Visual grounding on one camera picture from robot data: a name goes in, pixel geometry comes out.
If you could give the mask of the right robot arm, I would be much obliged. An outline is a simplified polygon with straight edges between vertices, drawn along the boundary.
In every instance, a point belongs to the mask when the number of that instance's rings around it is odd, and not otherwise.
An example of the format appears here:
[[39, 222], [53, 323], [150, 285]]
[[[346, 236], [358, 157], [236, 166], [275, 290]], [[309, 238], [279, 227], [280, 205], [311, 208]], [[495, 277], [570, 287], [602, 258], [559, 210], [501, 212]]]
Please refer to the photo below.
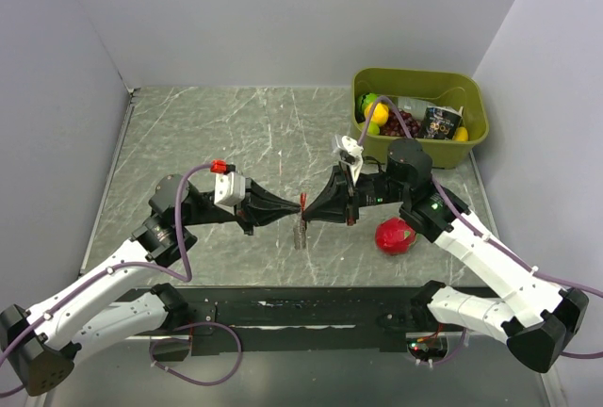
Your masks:
[[493, 299], [430, 281], [413, 299], [412, 319], [422, 330], [461, 326], [506, 345], [527, 368], [546, 373], [577, 334], [589, 299], [519, 262], [477, 215], [432, 177], [432, 159], [409, 138], [393, 140], [383, 169], [362, 171], [363, 148], [349, 136], [333, 139], [338, 163], [328, 184], [305, 207], [305, 221], [353, 225], [362, 207], [398, 204], [399, 217], [417, 234], [472, 270]]

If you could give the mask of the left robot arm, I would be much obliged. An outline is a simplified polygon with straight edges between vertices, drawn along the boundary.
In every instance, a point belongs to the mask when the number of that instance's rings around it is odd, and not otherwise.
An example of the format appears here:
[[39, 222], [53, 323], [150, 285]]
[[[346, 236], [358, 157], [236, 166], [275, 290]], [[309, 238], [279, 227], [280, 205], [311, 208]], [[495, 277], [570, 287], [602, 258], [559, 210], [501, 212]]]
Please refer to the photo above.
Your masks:
[[197, 238], [189, 225], [235, 222], [250, 236], [301, 211], [234, 166], [217, 169], [213, 190], [201, 192], [187, 174], [171, 174], [157, 185], [149, 201], [150, 216], [103, 263], [51, 298], [1, 314], [1, 360], [9, 363], [21, 389], [36, 397], [54, 389], [76, 362], [129, 336], [161, 330], [180, 331], [187, 307], [175, 288], [163, 284], [141, 300], [112, 303], [158, 272], [188, 283], [188, 250]]

